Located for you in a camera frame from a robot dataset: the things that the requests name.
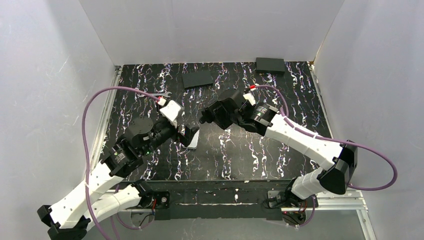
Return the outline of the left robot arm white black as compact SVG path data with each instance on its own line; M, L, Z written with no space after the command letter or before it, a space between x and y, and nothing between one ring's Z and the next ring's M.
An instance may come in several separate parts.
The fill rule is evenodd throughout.
M138 180L118 192L105 196L140 167L148 156L171 139L187 147L198 138L199 127L184 128L160 116L155 122L148 117L133 119L103 159L67 196L53 205L42 205L37 214L49 229L52 240L81 240L95 225L118 212L140 206L157 206L160 194L144 181Z

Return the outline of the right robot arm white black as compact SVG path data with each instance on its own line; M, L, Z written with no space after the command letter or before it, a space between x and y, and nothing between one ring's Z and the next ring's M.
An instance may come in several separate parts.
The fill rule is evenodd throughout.
M318 164L313 172L290 181L285 198L296 201L321 192L346 193L357 166L357 147L338 143L293 122L276 107L257 103L250 93L229 89L201 111L200 123L215 123L225 130L235 124L289 146Z

